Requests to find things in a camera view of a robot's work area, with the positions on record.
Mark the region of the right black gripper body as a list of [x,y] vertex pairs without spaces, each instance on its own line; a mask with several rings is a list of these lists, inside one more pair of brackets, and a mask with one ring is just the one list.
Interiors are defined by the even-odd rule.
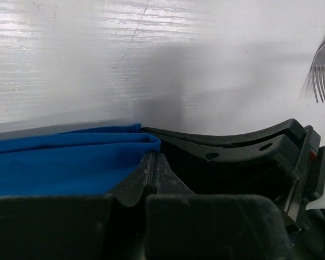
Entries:
[[325,182],[325,147],[311,126],[305,128],[297,169],[302,175],[290,190],[276,199],[282,210],[293,259],[325,259],[325,209],[308,210],[309,202],[320,199]]

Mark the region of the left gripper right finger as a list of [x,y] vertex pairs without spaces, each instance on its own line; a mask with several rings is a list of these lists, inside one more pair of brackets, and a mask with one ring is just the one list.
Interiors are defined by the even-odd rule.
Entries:
[[280,210],[253,195],[196,195],[157,158],[146,199],[147,259],[292,259]]

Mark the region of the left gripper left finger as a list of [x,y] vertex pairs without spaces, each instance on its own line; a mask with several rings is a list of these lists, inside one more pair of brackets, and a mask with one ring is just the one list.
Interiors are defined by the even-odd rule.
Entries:
[[0,197],[0,259],[123,259],[145,230],[154,152],[99,196]]

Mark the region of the blue cloth napkin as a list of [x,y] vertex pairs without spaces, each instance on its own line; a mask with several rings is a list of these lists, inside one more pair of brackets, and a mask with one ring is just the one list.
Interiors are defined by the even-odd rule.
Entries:
[[103,194],[160,145],[140,124],[0,140],[0,196]]

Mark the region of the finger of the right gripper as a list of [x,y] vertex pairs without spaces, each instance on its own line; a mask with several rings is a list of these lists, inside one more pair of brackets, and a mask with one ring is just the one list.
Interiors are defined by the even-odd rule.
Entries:
[[295,119],[288,119],[277,125],[255,132],[226,136],[180,133],[151,127],[143,127],[141,131],[155,136],[162,135],[167,137],[168,140],[175,138],[201,145],[226,148],[249,146],[270,140],[279,135],[286,135],[295,145],[298,145],[304,136],[304,128]]
[[286,136],[222,148],[162,139],[172,171],[196,194],[277,195],[294,181],[300,149]]

